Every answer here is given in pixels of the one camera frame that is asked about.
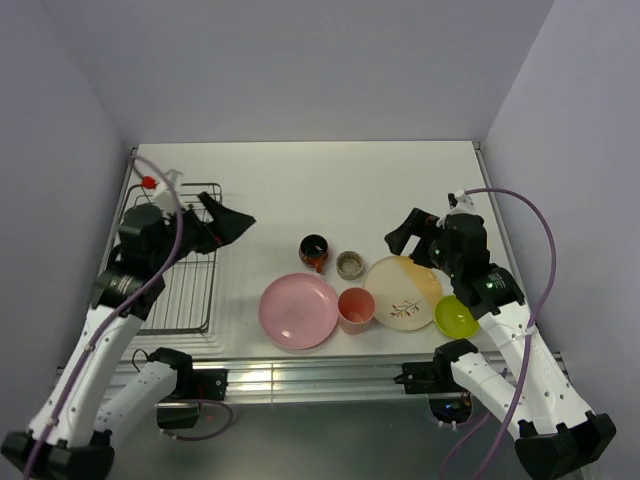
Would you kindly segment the speckled ceramic small cup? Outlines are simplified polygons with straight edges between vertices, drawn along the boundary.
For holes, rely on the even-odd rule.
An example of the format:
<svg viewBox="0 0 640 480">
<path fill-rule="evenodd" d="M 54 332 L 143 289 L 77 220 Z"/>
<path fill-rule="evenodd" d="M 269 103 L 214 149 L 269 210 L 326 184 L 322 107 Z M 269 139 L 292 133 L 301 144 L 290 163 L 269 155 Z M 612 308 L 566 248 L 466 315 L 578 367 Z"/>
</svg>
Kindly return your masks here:
<svg viewBox="0 0 640 480">
<path fill-rule="evenodd" d="M 355 251 L 343 251 L 336 259 L 336 270 L 343 280 L 358 279 L 363 274 L 364 268 L 364 259 Z"/>
</svg>

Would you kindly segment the lime green bowl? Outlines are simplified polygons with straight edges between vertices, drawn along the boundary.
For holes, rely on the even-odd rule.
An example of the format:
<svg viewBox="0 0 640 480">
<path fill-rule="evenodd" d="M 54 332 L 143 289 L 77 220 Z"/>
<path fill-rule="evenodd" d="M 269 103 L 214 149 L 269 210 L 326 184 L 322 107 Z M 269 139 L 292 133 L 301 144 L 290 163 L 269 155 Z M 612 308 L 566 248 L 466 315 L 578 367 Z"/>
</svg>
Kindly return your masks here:
<svg viewBox="0 0 640 480">
<path fill-rule="evenodd" d="M 439 331 L 454 340 L 469 339 L 479 330 L 471 312 L 454 295 L 442 297 L 434 308 L 434 323 Z"/>
</svg>

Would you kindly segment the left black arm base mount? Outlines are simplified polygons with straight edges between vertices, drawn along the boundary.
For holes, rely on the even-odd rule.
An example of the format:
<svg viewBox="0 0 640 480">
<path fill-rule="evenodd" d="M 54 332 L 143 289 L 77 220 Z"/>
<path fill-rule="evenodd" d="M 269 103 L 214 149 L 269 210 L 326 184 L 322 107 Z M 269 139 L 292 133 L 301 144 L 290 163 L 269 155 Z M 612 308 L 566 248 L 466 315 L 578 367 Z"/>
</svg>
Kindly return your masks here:
<svg viewBox="0 0 640 480">
<path fill-rule="evenodd" d="M 141 348 L 133 352 L 131 363 L 138 372 L 141 371 L 136 364 L 136 356 L 139 353 L 144 356 L 146 362 L 160 361 L 178 371 L 176 390 L 156 408 L 156 422 L 159 428 L 175 431 L 191 429 L 196 425 L 204 405 L 202 403 L 185 404 L 181 403 L 181 400 L 224 400 L 228 379 L 227 369 L 196 370 L 190 355 L 161 347 L 151 354 Z"/>
</svg>

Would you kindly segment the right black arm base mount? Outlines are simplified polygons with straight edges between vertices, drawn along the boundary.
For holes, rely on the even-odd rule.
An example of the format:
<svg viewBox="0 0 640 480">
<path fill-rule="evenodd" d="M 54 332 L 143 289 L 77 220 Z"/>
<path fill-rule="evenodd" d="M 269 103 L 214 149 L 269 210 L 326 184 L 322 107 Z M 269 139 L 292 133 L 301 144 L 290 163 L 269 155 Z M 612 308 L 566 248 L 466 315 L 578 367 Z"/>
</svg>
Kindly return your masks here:
<svg viewBox="0 0 640 480">
<path fill-rule="evenodd" d="M 453 427 L 471 419 L 471 394 L 444 378 L 433 362 L 403 363 L 393 382 L 401 385 L 406 395 L 424 395 L 437 424 Z"/>
</svg>

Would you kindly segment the cream floral plate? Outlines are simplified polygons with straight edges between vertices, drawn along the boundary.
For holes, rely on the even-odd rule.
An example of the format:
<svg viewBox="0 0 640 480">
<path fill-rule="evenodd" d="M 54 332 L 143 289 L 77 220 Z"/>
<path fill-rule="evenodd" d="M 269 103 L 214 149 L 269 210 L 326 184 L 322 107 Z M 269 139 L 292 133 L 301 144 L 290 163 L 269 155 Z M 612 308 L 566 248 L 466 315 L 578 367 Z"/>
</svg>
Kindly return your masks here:
<svg viewBox="0 0 640 480">
<path fill-rule="evenodd" d="M 399 331 L 416 331 L 433 322 L 433 310 L 443 297 L 437 275 L 407 256 L 389 256 L 374 263 L 363 288 L 374 298 L 374 317 Z"/>
</svg>

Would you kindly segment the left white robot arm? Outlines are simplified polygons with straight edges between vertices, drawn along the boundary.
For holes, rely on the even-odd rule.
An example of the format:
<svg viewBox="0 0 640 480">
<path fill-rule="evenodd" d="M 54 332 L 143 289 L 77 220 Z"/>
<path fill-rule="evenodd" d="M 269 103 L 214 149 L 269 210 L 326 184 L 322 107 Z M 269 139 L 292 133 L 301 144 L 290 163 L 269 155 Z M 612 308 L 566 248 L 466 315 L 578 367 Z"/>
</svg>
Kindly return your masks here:
<svg viewBox="0 0 640 480">
<path fill-rule="evenodd" d="M 190 355 L 152 352 L 136 378 L 103 400 L 129 344 L 165 288 L 163 274 L 191 253 L 209 254 L 238 240 L 255 222 L 206 192 L 197 196 L 210 219 L 171 196 L 140 203 L 122 216 L 118 244 L 96 279 L 78 343 L 50 397 L 23 431 L 6 435 L 2 455 L 27 479 L 104 479 L 116 440 L 164 399 L 193 401 Z"/>
</svg>

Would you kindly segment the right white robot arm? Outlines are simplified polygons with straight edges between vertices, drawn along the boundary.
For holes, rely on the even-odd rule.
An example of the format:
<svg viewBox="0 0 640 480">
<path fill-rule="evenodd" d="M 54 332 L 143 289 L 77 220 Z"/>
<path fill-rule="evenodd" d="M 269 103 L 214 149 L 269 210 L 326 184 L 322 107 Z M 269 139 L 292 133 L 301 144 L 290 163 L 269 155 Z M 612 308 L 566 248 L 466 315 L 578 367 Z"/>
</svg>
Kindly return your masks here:
<svg viewBox="0 0 640 480">
<path fill-rule="evenodd" d="M 520 464 L 532 479 L 558 479 L 600 458 L 616 434 L 607 414 L 596 414 L 557 364 L 511 273 L 493 263 L 483 219 L 452 212 L 439 218 L 415 208 L 388 233 L 398 255 L 411 237 L 410 260 L 437 269 L 455 297 L 489 336 L 518 382 L 511 385 L 466 339 L 437 348 L 433 378 L 443 389 L 458 386 L 475 396 L 510 435 Z"/>
</svg>

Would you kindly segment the pink plastic plate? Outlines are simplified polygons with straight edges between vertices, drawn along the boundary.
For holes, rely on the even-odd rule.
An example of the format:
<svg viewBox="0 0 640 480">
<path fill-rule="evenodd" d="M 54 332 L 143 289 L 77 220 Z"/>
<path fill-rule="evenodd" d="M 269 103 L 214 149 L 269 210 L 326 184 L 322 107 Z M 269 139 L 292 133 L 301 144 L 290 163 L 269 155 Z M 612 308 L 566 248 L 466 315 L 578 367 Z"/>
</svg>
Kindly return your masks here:
<svg viewBox="0 0 640 480">
<path fill-rule="evenodd" d="M 338 322 L 338 296 L 318 276 L 287 274 L 263 292 L 258 319 L 266 336 L 290 350 L 307 350 L 323 343 Z"/>
</svg>

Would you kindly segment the aluminium table edge rail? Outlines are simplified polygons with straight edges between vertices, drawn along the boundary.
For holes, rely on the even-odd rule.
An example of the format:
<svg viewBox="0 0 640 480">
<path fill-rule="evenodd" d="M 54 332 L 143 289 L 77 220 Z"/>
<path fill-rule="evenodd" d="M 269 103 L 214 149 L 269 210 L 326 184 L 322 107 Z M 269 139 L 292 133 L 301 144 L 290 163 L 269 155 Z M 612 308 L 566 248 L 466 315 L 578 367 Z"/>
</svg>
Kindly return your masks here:
<svg viewBox="0 0 640 480">
<path fill-rule="evenodd" d="M 407 362 L 433 354 L 275 359 L 195 359 L 196 370 L 228 370 L 228 404 L 287 404 L 407 399 L 393 378 Z"/>
</svg>

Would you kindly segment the pink plastic cup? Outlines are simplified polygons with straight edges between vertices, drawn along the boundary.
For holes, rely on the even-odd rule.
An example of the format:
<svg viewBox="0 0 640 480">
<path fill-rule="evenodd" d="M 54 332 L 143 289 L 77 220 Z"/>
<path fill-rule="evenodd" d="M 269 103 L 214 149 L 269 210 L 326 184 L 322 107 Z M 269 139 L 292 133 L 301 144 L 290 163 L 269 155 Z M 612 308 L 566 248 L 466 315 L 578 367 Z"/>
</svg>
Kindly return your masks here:
<svg viewBox="0 0 640 480">
<path fill-rule="evenodd" d="M 357 335 L 373 324 L 376 303 L 369 291 L 353 287 L 340 294 L 338 309 L 341 329 L 348 335 Z"/>
</svg>

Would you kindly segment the orange ceramic mug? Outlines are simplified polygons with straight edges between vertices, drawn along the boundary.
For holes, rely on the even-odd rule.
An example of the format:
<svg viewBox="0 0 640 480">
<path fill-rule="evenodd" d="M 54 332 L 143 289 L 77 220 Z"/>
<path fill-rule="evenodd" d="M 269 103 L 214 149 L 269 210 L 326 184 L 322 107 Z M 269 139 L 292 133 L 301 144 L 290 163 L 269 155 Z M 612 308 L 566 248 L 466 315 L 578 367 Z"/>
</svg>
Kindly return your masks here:
<svg viewBox="0 0 640 480">
<path fill-rule="evenodd" d="M 329 256 L 328 242 L 319 234 L 307 235 L 299 245 L 298 254 L 305 266 L 322 274 Z"/>
</svg>

